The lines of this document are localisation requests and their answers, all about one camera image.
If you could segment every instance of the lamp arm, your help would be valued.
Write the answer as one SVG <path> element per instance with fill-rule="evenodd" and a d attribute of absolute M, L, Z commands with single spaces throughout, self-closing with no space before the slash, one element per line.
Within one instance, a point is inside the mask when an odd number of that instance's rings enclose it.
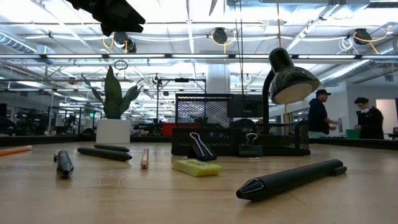
<path fill-rule="evenodd" d="M 268 103 L 268 93 L 271 82 L 275 77 L 274 71 L 271 69 L 264 81 L 264 86 L 262 86 L 262 123 L 269 124 L 269 103 Z M 268 134 L 268 128 L 264 126 L 264 134 Z"/>

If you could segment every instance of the table surface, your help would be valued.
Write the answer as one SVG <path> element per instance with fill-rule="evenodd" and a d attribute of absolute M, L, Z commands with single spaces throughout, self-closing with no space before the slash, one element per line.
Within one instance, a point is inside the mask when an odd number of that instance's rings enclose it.
<path fill-rule="evenodd" d="M 398 152 L 310 146 L 311 156 L 219 157 L 219 176 L 173 170 L 169 143 L 132 143 L 128 162 L 79 154 L 93 142 L 33 146 L 0 157 L 0 223 L 397 223 Z M 140 169 L 149 148 L 149 169 Z M 57 177 L 53 154 L 69 152 L 75 171 Z M 236 198 L 250 178 L 340 159 L 346 174 L 325 177 L 262 202 Z"/>

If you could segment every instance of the potted plant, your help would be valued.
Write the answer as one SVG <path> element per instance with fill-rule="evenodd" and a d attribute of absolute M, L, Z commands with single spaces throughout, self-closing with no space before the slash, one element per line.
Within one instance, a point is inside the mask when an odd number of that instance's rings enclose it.
<path fill-rule="evenodd" d="M 130 102 L 135 100 L 142 87 L 138 88 L 138 83 L 131 87 L 124 96 L 119 80 L 114 76 L 112 66 L 109 66 L 105 78 L 105 99 L 93 87 L 90 82 L 81 75 L 85 83 L 91 88 L 94 96 L 103 104 L 107 119 L 97 122 L 96 143 L 98 144 L 127 144 L 130 143 L 129 120 L 121 120 L 122 114 L 130 107 Z"/>

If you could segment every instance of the binder clip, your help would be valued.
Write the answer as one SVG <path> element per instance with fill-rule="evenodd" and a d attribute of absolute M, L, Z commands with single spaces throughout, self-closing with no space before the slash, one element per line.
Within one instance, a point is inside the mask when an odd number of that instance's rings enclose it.
<path fill-rule="evenodd" d="M 189 136 L 195 140 L 196 145 L 192 146 L 188 153 L 188 158 L 194 158 L 199 161 L 211 161 L 216 160 L 217 155 L 213 153 L 210 147 L 206 147 L 205 144 L 200 140 L 200 135 L 198 133 L 190 133 Z"/>
<path fill-rule="evenodd" d="M 246 144 L 239 146 L 239 157 L 259 157 L 262 156 L 262 147 L 254 145 L 254 140 L 258 138 L 258 134 L 249 133 L 246 135 L 248 141 Z"/>

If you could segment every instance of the lamp shade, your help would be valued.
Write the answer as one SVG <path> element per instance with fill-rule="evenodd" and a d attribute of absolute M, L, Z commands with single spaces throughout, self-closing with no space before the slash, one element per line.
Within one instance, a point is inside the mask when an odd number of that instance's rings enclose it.
<path fill-rule="evenodd" d="M 275 104 L 288 104 L 304 100 L 320 86 L 319 80 L 308 70 L 295 67 L 283 48 L 274 49 L 269 55 L 275 73 L 270 87 Z"/>

